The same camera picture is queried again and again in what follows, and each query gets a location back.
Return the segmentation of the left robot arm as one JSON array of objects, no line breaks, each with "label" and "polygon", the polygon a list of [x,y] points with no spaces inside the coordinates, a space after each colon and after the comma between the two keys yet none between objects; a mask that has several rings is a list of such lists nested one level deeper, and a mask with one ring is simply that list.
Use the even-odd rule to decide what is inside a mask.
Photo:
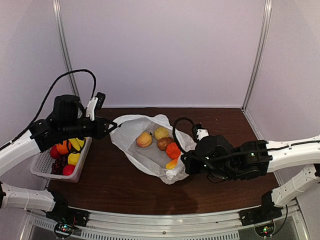
[{"label": "left robot arm", "polygon": [[[83,107],[79,97],[61,95],[54,99],[53,110],[45,119],[31,123],[16,140],[0,148],[0,173],[3,175],[24,160],[43,153],[63,141],[86,137],[101,140],[117,128],[117,124],[95,115],[105,101],[105,94],[99,92]],[[0,184],[1,208],[41,210],[57,221],[67,222],[72,211],[67,200],[56,191],[32,190]]]}]

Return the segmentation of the white plastic bag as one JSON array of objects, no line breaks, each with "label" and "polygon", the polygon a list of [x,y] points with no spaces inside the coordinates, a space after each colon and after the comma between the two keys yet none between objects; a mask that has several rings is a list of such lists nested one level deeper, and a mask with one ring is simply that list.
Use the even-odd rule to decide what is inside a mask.
[{"label": "white plastic bag", "polygon": [[187,178],[185,165],[179,159],[173,169],[166,169],[171,159],[165,151],[159,150],[157,140],[152,137],[152,143],[148,147],[139,147],[136,139],[144,132],[154,135],[158,127],[164,127],[172,136],[173,127],[164,114],[147,116],[141,114],[129,114],[117,117],[114,120],[118,127],[110,133],[111,142],[124,152],[128,160],[140,171],[147,175],[161,179],[167,185],[174,184]]}]

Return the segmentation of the orange fruit from bag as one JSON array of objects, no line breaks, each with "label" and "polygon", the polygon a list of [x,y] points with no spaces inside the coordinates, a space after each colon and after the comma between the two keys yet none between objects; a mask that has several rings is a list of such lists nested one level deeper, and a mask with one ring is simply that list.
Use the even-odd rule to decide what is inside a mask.
[{"label": "orange fruit from bag", "polygon": [[61,155],[67,155],[70,153],[72,149],[72,145],[69,140],[64,140],[62,143],[58,143],[56,145],[56,150],[61,154]]}]

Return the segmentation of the yellow banana bunch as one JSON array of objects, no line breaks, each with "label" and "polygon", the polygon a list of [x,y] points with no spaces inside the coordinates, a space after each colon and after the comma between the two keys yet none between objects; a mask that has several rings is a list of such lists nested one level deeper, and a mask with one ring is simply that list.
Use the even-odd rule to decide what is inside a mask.
[{"label": "yellow banana bunch", "polygon": [[84,146],[86,144],[86,138],[79,139],[79,138],[71,138],[67,140],[71,147],[67,147],[70,153],[77,154],[81,153],[81,151],[84,149]]}]

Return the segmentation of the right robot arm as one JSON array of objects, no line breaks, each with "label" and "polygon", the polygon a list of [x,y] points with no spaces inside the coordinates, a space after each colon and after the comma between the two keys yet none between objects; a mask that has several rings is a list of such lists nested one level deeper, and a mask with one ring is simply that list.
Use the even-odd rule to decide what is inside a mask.
[{"label": "right robot arm", "polygon": [[206,174],[223,181],[251,180],[290,167],[304,168],[280,187],[261,197],[261,206],[239,212],[243,226],[282,216],[294,198],[320,181],[320,138],[293,141],[248,141],[233,147],[224,136],[201,136],[194,150],[180,157],[188,175]]}]

